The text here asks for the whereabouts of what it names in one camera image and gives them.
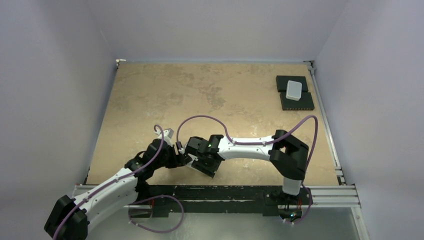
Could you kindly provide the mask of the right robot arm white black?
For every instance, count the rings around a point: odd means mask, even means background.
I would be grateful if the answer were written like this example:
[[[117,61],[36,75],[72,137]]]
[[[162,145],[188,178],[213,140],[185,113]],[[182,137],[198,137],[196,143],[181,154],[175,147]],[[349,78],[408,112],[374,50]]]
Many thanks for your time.
[[[283,176],[280,196],[288,204],[300,198],[305,179],[309,146],[278,129],[275,134],[259,138],[228,138],[213,134],[209,139],[193,136],[178,151],[193,158],[192,167],[214,177],[222,161],[232,159],[263,160],[272,163]]]

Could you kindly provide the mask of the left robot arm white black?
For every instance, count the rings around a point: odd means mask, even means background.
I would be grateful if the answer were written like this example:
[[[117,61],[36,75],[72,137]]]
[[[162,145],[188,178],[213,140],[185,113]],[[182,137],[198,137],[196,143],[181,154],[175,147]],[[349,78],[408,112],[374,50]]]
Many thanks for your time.
[[[153,207],[158,198],[166,198],[165,194],[152,195],[147,180],[157,169],[184,167],[191,161],[190,155],[155,139],[103,183],[75,197],[60,197],[43,229],[54,240],[85,240],[100,222],[124,206],[146,203]]]

